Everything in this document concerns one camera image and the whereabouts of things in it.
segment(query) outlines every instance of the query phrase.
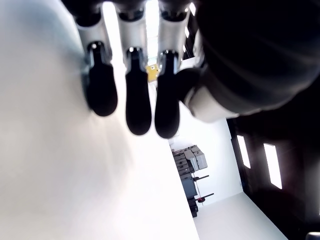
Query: black fingertip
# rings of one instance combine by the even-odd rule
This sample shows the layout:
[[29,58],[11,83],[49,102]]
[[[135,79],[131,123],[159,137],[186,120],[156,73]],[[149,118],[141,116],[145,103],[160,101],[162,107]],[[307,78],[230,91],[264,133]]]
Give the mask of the black fingertip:
[[155,106],[154,125],[158,135],[164,139],[172,138],[180,123],[179,101],[175,93],[174,75],[158,77],[158,92]]
[[88,105],[98,116],[109,116],[118,105],[113,67],[95,64],[89,71],[89,78],[86,90]]
[[130,61],[129,72],[125,75],[126,81],[126,124],[135,135],[144,135],[148,132],[152,122],[148,91],[148,74],[142,70],[141,60],[143,52],[134,48],[128,52]]

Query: ceiling light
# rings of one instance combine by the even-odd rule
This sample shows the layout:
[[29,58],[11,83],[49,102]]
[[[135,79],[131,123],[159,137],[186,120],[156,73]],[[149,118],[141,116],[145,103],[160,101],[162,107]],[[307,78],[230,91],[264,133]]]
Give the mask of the ceiling light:
[[250,169],[251,166],[250,166],[249,156],[248,156],[247,147],[245,143],[245,138],[240,135],[237,135],[236,138],[238,139],[243,164]]
[[188,31],[187,27],[184,28],[184,32],[185,32],[186,37],[188,38],[189,37],[189,31]]
[[279,162],[277,157],[276,146],[264,143],[266,161],[268,163],[271,183],[282,189]]
[[189,9],[190,9],[192,15],[195,16],[196,15],[196,6],[194,5],[193,2],[190,3]]

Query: white wall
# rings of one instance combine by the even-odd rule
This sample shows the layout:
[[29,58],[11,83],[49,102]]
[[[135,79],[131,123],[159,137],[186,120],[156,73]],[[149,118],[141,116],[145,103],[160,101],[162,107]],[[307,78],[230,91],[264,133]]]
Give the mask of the white wall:
[[243,192],[200,208],[194,223],[200,240],[287,239]]
[[172,149],[179,150],[197,145],[204,153],[208,167],[196,171],[196,177],[209,177],[196,182],[199,195],[206,198],[203,205],[209,205],[243,191],[231,135],[226,119],[204,123],[195,119],[180,103],[179,135],[170,140]]
[[87,108],[84,55],[61,2],[0,2],[2,240],[199,239],[168,141],[126,126],[118,24],[106,7],[119,103],[102,118]]

